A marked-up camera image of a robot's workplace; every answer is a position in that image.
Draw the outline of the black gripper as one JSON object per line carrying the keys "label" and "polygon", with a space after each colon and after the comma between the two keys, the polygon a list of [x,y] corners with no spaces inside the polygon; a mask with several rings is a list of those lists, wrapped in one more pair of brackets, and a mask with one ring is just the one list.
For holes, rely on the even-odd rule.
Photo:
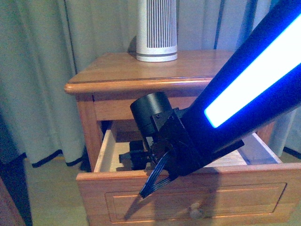
{"label": "black gripper", "polygon": [[202,167],[202,155],[181,121],[186,110],[173,108],[164,92],[140,97],[130,109],[142,140],[130,142],[130,151],[120,160],[130,159],[133,170],[144,170],[152,163],[155,172],[166,170],[171,178]]}

